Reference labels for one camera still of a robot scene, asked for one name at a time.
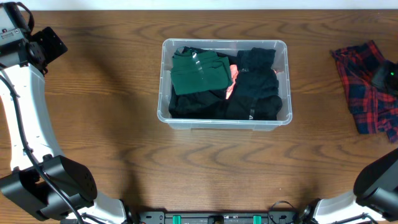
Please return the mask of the dark green garment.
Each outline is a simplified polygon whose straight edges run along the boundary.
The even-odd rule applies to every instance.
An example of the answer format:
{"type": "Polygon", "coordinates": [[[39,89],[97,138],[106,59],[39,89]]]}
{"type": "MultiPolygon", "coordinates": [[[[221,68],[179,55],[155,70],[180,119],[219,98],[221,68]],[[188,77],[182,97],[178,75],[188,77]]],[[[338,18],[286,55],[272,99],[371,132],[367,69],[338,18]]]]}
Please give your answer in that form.
{"type": "Polygon", "coordinates": [[[232,84],[229,58],[214,51],[179,48],[172,64],[170,76],[177,95],[221,90],[232,84]]]}

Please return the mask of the large black garment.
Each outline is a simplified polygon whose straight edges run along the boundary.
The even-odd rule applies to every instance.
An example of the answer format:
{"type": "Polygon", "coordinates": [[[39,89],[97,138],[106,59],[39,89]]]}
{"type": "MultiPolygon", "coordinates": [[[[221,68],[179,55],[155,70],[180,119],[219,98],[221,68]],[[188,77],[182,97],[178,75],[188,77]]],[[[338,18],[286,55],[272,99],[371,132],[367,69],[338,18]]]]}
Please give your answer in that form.
{"type": "MultiPolygon", "coordinates": [[[[181,47],[182,49],[193,49],[199,52],[211,51],[194,47],[181,47]]],[[[216,52],[220,57],[228,57],[230,65],[237,64],[237,57],[216,52]]],[[[169,103],[169,112],[173,118],[188,119],[213,119],[215,117],[214,107],[226,98],[226,89],[210,90],[186,95],[177,95],[172,84],[172,96],[169,103]]]]}

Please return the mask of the pink garment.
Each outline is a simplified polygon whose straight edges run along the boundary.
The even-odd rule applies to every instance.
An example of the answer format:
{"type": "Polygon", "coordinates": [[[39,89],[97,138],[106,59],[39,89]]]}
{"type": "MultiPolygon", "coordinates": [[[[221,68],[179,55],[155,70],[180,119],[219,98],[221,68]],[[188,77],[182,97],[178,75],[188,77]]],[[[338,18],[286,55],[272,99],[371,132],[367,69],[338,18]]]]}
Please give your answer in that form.
{"type": "Polygon", "coordinates": [[[226,89],[226,99],[227,100],[232,95],[234,86],[236,84],[236,79],[237,79],[237,77],[239,75],[239,71],[238,71],[238,66],[237,65],[230,65],[229,68],[230,68],[230,71],[231,71],[232,84],[226,89]]]}

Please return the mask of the small black garment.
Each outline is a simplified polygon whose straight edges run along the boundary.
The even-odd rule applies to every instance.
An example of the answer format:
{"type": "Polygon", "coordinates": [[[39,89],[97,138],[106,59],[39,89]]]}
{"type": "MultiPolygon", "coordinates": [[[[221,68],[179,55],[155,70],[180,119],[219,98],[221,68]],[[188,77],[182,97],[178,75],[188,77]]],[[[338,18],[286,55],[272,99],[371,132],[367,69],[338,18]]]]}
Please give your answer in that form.
{"type": "Polygon", "coordinates": [[[282,100],[277,95],[267,98],[251,98],[234,95],[229,100],[224,118],[275,121],[282,105],[282,100]]]}

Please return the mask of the red navy plaid shirt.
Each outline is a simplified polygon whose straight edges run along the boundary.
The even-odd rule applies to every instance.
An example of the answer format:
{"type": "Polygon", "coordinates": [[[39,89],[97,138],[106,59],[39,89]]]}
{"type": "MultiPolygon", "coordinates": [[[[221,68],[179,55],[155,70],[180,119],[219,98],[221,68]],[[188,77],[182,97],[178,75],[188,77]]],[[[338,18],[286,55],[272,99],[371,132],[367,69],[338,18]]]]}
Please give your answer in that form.
{"type": "Polygon", "coordinates": [[[332,50],[330,54],[358,133],[386,133],[390,142],[397,142],[397,97],[371,83],[385,61],[376,43],[370,40],[362,45],[332,50]]]}

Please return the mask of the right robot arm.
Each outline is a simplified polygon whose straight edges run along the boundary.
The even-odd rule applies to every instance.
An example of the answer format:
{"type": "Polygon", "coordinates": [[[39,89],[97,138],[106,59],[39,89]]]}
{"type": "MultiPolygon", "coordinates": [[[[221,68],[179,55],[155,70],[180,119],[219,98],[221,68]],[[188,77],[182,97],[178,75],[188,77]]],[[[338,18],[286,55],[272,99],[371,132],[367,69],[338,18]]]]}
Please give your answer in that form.
{"type": "MultiPolygon", "coordinates": [[[[388,61],[339,62],[357,129],[397,140],[397,64],[388,61]]],[[[321,199],[300,214],[301,223],[361,223],[397,220],[397,150],[366,166],[352,191],[321,199]]]]}

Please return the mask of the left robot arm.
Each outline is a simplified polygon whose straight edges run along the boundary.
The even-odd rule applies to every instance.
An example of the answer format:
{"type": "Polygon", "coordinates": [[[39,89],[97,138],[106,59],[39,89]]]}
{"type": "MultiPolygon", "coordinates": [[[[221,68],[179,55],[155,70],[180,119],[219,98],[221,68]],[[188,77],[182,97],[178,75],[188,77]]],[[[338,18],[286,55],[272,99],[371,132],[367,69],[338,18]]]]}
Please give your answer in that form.
{"type": "Polygon", "coordinates": [[[21,2],[1,4],[1,101],[11,174],[1,193],[39,221],[132,223],[123,201],[99,192],[89,169],[61,150],[45,101],[47,65],[67,51],[49,27],[35,32],[21,2]]]}

